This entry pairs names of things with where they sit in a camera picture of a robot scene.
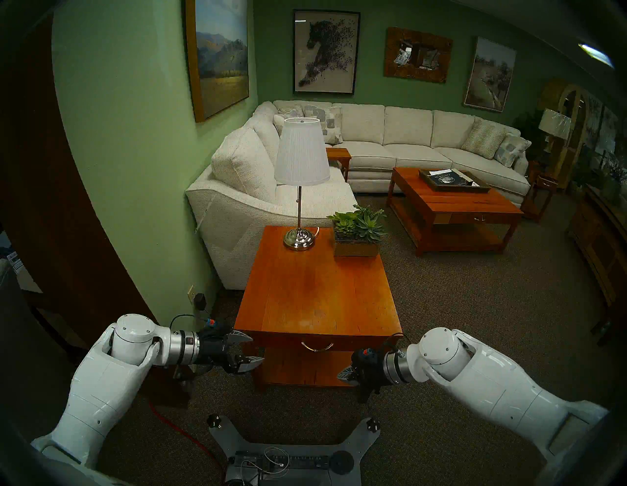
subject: ceiling light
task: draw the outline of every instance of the ceiling light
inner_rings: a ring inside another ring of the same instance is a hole
[[[584,51],[586,51],[586,53],[590,57],[596,59],[597,61],[601,61],[603,64],[607,64],[611,68],[614,68],[612,61],[606,54],[602,53],[601,51],[598,51],[597,49],[593,47],[587,46],[585,44],[579,44],[579,47],[581,47]]]

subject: green wall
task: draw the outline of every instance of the green wall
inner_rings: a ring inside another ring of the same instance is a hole
[[[209,305],[220,285],[184,192],[257,106],[248,3],[250,98],[201,124],[192,112],[181,0],[70,0],[55,13],[55,85],[72,155],[160,324],[191,311],[190,285]]]
[[[355,95],[293,93],[292,9],[361,12]],[[429,32],[453,40],[446,83],[388,78],[383,59],[388,27]],[[464,107],[477,36],[517,51],[514,75],[502,113]],[[468,113],[509,124],[535,109],[544,83],[561,77],[577,83],[620,113],[586,72],[537,38],[479,11],[444,0],[256,0],[255,38],[259,101],[308,99],[376,103]]]

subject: table lamp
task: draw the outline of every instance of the table lamp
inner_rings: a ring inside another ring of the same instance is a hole
[[[288,231],[283,244],[294,251],[308,250],[315,244],[311,231],[300,227],[302,186],[314,186],[331,177],[322,127],[317,118],[285,120],[278,146],[275,180],[279,184],[298,186],[298,227]]]
[[[550,160],[550,153],[553,149],[553,137],[568,140],[568,135],[571,131],[571,119],[566,115],[545,108],[538,128],[549,134],[549,141],[544,147],[544,152],[546,153],[544,158]]]

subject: brown carpet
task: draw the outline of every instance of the brown carpet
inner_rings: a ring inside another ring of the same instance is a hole
[[[358,196],[384,205],[383,196]],[[611,406],[622,340],[596,345],[589,329],[603,299],[584,258],[564,231],[575,203],[553,198],[541,224],[523,220],[503,255],[426,253],[390,210],[381,257],[403,331],[412,342],[432,327],[459,328],[517,361],[566,400]],[[222,291],[214,318],[234,322],[243,292]],[[228,415],[250,441],[333,443],[375,416],[381,436],[361,464],[371,485],[527,485],[544,465],[536,448],[471,414],[433,383],[386,387],[367,404],[351,390],[269,387],[249,376],[211,371],[196,381],[189,409],[160,408],[224,457],[205,420]],[[139,398],[105,441],[98,469],[137,485],[217,485],[219,472],[190,441],[159,422]]]

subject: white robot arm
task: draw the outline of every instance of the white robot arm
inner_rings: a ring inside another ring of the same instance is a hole
[[[125,314],[107,327],[79,365],[55,429],[32,445],[44,454],[49,448],[61,450],[93,468],[105,437],[129,409],[151,366],[217,364],[228,373],[245,373],[263,358],[229,354],[230,345],[244,341],[252,339],[213,320],[196,333]]]
[[[512,359],[457,329],[437,327],[405,349],[355,351],[338,378],[365,398],[384,385],[428,379],[486,420],[530,440],[547,460],[558,458],[607,410],[568,402],[540,387]]]

